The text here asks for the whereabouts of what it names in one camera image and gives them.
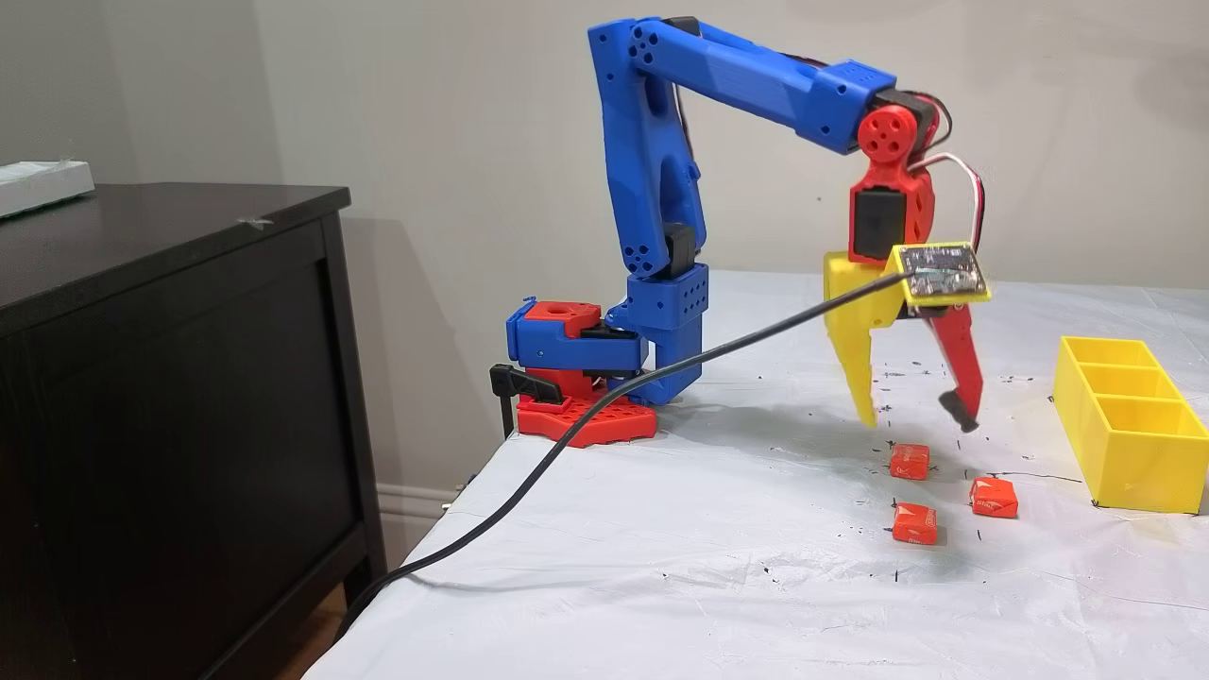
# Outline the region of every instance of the baseboard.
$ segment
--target baseboard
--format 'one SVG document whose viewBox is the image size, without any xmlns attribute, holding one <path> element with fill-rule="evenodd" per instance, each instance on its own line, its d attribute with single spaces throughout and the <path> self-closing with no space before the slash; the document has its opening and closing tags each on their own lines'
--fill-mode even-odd
<svg viewBox="0 0 1209 680">
<path fill-rule="evenodd" d="M 386 558 L 392 567 L 403 564 L 416 543 L 441 518 L 441 505 L 457 496 L 455 491 L 395 484 L 378 484 L 377 491 Z"/>
</svg>

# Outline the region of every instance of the dark wooden cabinet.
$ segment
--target dark wooden cabinet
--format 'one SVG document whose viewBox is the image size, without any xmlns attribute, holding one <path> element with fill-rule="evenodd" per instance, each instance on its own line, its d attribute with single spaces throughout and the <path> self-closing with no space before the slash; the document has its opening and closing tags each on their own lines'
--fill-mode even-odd
<svg viewBox="0 0 1209 680">
<path fill-rule="evenodd" d="M 264 678 L 384 570 L 325 188 L 0 221 L 0 678 Z"/>
</svg>

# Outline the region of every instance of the yellow container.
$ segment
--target yellow container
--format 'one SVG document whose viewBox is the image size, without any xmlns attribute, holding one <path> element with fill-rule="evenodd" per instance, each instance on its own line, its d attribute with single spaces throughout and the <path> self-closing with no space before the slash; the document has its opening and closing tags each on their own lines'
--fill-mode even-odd
<svg viewBox="0 0 1209 680">
<path fill-rule="evenodd" d="M 1209 432 L 1145 342 L 1063 338 L 1054 405 L 1095 503 L 1199 509 Z"/>
</svg>

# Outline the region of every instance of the white wall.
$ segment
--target white wall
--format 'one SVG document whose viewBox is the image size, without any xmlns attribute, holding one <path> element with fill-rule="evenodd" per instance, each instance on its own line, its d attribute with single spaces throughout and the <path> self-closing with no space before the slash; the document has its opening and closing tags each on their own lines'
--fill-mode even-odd
<svg viewBox="0 0 1209 680">
<path fill-rule="evenodd" d="M 949 148 L 987 179 L 982 254 L 995 277 L 1209 286 L 1202 0 L 104 7 L 144 180 L 352 188 L 348 259 L 387 484 L 449 489 L 490 456 L 486 369 L 504 358 L 503 319 L 523 295 L 607 304 L 623 290 L 584 36 L 611 18 L 692 12 L 941 94 L 958 117 Z M 687 105 L 706 261 L 814 270 L 845 247 L 860 157 L 700 97 Z M 105 169 L 129 162 L 92 154 Z M 936 184 L 933 234 L 960 237 L 965 179 L 942 168 Z"/>
<path fill-rule="evenodd" d="M 138 177 L 102 6 L 0 2 L 0 165 L 100 159 L 99 181 Z"/>
</svg>

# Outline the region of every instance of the cabinet top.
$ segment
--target cabinet top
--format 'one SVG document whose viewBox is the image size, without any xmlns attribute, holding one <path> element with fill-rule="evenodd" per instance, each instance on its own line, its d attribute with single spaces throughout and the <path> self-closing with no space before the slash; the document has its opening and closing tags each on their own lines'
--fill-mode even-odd
<svg viewBox="0 0 1209 680">
<path fill-rule="evenodd" d="M 0 336 L 348 204 L 331 186 L 103 184 L 0 220 Z"/>
</svg>

